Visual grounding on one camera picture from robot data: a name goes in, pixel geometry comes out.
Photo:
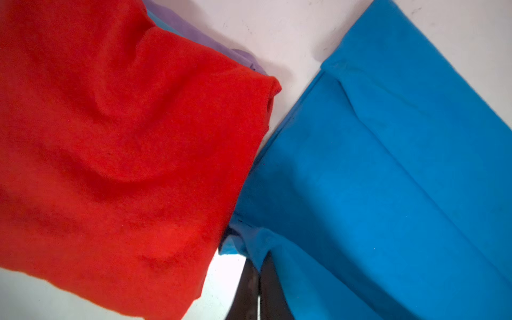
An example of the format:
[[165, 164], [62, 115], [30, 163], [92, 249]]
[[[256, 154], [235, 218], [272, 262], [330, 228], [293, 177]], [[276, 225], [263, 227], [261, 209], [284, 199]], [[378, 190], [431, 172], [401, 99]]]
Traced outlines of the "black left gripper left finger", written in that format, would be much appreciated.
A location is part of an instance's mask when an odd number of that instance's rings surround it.
[[239, 285], [225, 320], [258, 320], [260, 276], [253, 263], [246, 259]]

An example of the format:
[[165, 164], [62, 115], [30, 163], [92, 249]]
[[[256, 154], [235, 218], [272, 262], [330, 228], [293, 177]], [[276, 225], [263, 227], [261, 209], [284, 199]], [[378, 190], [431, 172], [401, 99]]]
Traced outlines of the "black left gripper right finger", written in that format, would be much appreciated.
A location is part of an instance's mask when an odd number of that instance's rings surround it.
[[269, 252], [260, 271], [260, 319], [294, 320]]

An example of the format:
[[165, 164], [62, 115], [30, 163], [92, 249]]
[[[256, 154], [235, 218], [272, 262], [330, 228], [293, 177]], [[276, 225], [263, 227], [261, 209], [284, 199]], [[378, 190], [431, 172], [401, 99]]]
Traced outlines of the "blue t shirt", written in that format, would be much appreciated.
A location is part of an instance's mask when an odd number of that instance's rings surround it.
[[511, 130], [374, 1], [255, 160], [222, 254], [296, 319], [510, 319]]

